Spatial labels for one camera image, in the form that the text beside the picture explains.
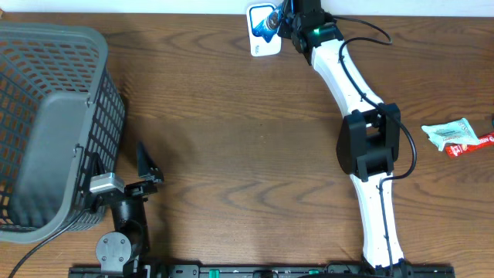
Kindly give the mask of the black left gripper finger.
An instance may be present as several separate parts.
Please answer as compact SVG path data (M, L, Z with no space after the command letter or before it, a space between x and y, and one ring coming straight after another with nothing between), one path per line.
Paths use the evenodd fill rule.
M138 176L146 181L162 182L164 180L163 173L147 153L142 142L137 143L136 153Z
M106 173L106 169L100 155L97 152L93 152L90 155L86 180L90 181L91 178L98 175L103 175L105 173Z

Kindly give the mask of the blue Oreo cookie pack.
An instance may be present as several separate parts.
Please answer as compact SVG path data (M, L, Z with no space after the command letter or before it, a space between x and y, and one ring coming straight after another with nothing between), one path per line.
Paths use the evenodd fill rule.
M271 43L283 19L282 6L260 3L248 8L247 14L252 35L262 38L266 43Z

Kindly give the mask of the mint green wipes packet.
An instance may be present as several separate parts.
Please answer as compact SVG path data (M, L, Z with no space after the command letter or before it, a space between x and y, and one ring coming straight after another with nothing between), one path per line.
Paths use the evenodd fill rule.
M447 124L423 125L421 129L428 135L430 142L439 151L444 151L449 144L478 145L480 140L476 136L467 119L461 118Z

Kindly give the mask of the red Nescafe coffee stick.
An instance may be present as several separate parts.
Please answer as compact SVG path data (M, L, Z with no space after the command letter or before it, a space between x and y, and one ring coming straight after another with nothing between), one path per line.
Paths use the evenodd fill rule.
M453 144L449 145L445 148L447 155L450 158L457 158L463 154L472 153L473 151L477 151L479 149L485 147L493 146L493 132L485 134L479 138L479 144L477 145L469 145L469 144Z

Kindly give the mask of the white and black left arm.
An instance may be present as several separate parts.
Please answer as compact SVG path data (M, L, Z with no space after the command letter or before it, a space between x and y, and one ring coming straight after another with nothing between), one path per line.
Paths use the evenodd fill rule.
M166 268L150 259L150 238L144 203L157 192L164 176L142 143L137 144L139 182L125 184L107 171L100 155L90 156L89 174L83 179L84 206L89 213L110 208L114 230L96 244L100 265L73 267L70 277L163 277Z

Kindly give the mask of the white barcode scanner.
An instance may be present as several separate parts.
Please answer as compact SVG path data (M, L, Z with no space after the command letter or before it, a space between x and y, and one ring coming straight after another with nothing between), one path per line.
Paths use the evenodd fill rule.
M250 52L254 57L272 56L280 52L281 38L277 35L281 8L273 3L250 5L246 10Z

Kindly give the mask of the grey plastic shopping basket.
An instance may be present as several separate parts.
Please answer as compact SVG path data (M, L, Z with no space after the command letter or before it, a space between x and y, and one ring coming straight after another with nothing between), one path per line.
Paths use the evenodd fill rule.
M98 153L115 170L125 106L105 38L88 27L1 24L1 239L28 244L91 229L83 182Z

